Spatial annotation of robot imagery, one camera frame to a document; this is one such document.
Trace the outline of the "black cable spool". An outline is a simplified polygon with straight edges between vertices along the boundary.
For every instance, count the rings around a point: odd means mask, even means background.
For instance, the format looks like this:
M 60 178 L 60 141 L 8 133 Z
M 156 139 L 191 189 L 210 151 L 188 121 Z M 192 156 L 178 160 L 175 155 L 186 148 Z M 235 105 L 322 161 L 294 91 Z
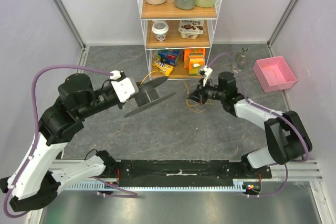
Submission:
M 161 84 L 163 84 L 166 80 L 168 80 L 168 77 L 162 76 L 155 78 L 144 84 L 140 84 L 138 86 L 139 88 L 138 93 L 133 96 L 138 107 L 132 110 L 131 112 L 127 113 L 124 117 L 128 118 L 138 113 L 141 113 L 174 96 L 176 92 L 172 92 L 163 97 L 159 97 L 156 88 Z

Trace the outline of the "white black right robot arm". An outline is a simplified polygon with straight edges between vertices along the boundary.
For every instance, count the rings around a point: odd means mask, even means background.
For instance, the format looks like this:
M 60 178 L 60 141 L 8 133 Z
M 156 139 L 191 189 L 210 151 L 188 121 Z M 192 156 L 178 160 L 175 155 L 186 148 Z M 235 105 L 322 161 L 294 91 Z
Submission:
M 267 145 L 244 155 L 241 159 L 241 174 L 254 178 L 265 166 L 307 160 L 312 151 L 308 133 L 295 111 L 281 112 L 255 103 L 238 92 L 236 78 L 231 72 L 221 72 L 218 83 L 211 80 L 212 69 L 204 66 L 199 70 L 201 79 L 188 99 L 198 104 L 207 100 L 220 101 L 223 109 L 241 119 L 245 119 L 265 131 Z

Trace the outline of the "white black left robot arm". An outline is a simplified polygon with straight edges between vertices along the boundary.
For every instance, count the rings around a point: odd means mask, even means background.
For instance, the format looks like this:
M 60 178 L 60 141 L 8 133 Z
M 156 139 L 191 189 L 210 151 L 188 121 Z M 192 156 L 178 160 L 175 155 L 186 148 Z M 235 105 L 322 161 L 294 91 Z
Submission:
M 59 97 L 40 117 L 37 133 L 25 159 L 11 177 L 1 179 L 4 205 L 16 216 L 46 207 L 69 186 L 91 177 L 118 174 L 107 151 L 58 172 L 50 171 L 56 156 L 84 128 L 86 118 L 117 105 L 122 107 L 139 91 L 139 83 L 124 72 L 113 71 L 108 85 L 94 90 L 84 73 L 70 75 L 58 87 Z

